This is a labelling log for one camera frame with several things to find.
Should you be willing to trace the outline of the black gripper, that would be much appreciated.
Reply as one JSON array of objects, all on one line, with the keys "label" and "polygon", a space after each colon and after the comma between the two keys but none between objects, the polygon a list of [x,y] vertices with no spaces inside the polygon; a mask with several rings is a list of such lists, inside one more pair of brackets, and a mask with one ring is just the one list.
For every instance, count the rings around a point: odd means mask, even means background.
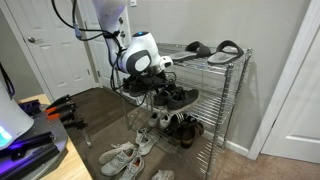
[{"label": "black gripper", "polygon": [[150,87],[158,87],[158,86],[166,86],[169,84],[173,84],[176,81],[176,78],[169,79],[164,70],[160,70],[156,67],[148,68],[140,77],[139,80],[146,85],[148,88]]}]

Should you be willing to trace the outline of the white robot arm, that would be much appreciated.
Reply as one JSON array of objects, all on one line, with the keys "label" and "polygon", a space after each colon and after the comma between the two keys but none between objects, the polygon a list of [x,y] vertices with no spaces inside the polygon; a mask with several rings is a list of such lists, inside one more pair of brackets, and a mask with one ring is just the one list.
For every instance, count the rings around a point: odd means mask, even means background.
[{"label": "white robot arm", "polygon": [[125,48],[120,42],[119,18],[126,0],[92,0],[109,52],[110,65],[148,85],[166,82],[164,70],[173,64],[169,56],[161,56],[150,32],[140,31]]}]

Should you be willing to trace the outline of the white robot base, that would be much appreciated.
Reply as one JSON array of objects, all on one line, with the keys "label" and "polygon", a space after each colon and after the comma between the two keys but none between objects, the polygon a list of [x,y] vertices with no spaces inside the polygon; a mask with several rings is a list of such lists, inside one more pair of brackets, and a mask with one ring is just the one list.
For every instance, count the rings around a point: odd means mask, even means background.
[{"label": "white robot base", "polygon": [[17,138],[26,133],[34,124],[16,103],[0,82],[0,150],[7,148]]}]

